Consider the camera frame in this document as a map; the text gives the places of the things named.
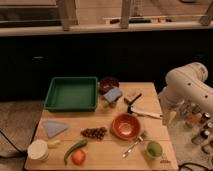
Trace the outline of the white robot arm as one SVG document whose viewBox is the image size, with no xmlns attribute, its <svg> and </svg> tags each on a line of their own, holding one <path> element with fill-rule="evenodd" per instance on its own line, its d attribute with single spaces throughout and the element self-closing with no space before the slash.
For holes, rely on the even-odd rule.
<svg viewBox="0 0 213 171">
<path fill-rule="evenodd" d="M 166 86 L 158 94 L 164 125 L 169 123 L 171 113 L 185 101 L 213 114 L 213 88 L 205 84 L 207 78 L 208 70 L 199 62 L 172 69 L 166 74 Z"/>
</svg>

